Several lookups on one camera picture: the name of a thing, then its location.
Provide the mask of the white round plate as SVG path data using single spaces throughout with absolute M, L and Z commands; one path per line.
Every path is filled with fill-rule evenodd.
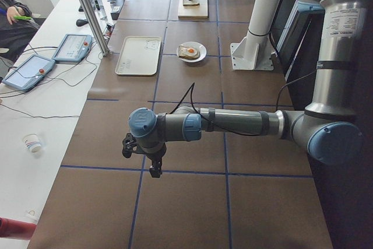
M 203 60 L 207 54 L 207 50 L 205 48 L 205 46 L 202 44 L 202 43 L 198 43 L 198 42 L 194 42 L 194 41 L 187 41 L 187 42 L 184 42 L 180 45 L 185 45 L 185 46 L 189 46 L 189 47 L 195 47 L 197 48 L 199 51 L 200 51 L 200 57 L 197 58 L 197 59 L 193 59 L 193 60 L 189 60 L 189 59 L 184 59 L 184 58 L 180 58 L 176 52 L 176 55 L 178 58 L 180 58 L 182 61 L 185 61 L 185 62 L 199 62 L 201 60 Z

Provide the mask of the seated person in black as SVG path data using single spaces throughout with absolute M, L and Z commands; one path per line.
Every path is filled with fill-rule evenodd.
M 1 48 L 9 51 L 3 55 L 15 62 L 39 29 L 34 20 L 17 20 L 15 16 L 31 17 L 26 4 L 16 0 L 1 0 Z

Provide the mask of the light wooden cutting board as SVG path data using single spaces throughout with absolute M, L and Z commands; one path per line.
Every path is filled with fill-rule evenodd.
M 209 17 L 208 12 L 208 0 L 199 0 L 200 5 L 195 7 L 184 7 L 182 0 L 178 3 L 178 18 L 197 18 L 207 19 Z

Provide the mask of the far blue teach pendant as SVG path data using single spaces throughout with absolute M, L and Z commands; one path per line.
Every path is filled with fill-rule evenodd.
M 79 63 L 90 51 L 92 43 L 93 38 L 91 35 L 66 34 L 52 59 L 58 63 Z

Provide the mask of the red cylinder object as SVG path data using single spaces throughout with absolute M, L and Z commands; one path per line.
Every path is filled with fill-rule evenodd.
M 36 224 L 19 220 L 1 218 L 1 237 L 7 239 L 30 240 Z

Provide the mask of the near blue teach pendant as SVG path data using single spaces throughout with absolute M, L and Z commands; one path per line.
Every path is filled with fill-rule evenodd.
M 2 83 L 18 91 L 35 87 L 55 66 L 55 60 L 34 54 L 25 60 Z

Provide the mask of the aluminium frame post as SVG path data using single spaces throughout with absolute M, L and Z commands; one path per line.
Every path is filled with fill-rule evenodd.
M 110 50 L 107 46 L 105 37 L 103 35 L 99 22 L 96 18 L 92 5 L 89 0 L 79 0 L 79 1 L 83 7 L 83 11 L 88 20 L 88 24 L 91 28 L 91 31 L 93 32 L 94 38 L 96 39 L 96 43 L 100 47 L 101 54 L 102 56 L 106 57 L 110 53 Z

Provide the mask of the black computer mouse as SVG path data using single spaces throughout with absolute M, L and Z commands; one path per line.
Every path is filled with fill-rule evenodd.
M 78 19 L 76 21 L 77 27 L 82 27 L 82 26 L 84 26 L 86 24 L 88 24 L 88 20 L 87 19 Z

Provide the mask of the blue teach pendant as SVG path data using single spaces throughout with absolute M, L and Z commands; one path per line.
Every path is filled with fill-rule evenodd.
M 66 34 L 52 59 L 58 63 L 79 63 L 90 51 L 92 43 L 93 38 L 91 35 Z
M 18 91 L 35 87 L 55 66 L 55 60 L 34 54 L 25 60 L 2 83 Z

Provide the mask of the brown bread slice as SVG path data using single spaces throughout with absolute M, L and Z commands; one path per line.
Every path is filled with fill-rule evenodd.
M 182 0 L 182 5 L 184 7 L 195 7 L 199 6 L 200 2 L 199 0 Z

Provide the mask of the white paper cup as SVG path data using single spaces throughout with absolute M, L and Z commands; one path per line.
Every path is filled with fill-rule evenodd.
M 23 137 L 23 143 L 31 153 L 37 153 L 41 150 L 42 145 L 36 134 L 28 134 Z

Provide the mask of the cream bear serving tray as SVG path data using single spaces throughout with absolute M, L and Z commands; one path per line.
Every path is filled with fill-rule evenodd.
M 115 67 L 119 76 L 152 76 L 158 68 L 159 36 L 127 36 Z

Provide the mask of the toast with fried egg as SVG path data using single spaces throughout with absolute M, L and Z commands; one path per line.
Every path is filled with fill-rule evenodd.
M 180 58 L 189 60 L 197 59 L 200 57 L 200 51 L 197 48 L 185 45 L 178 46 L 177 54 Z

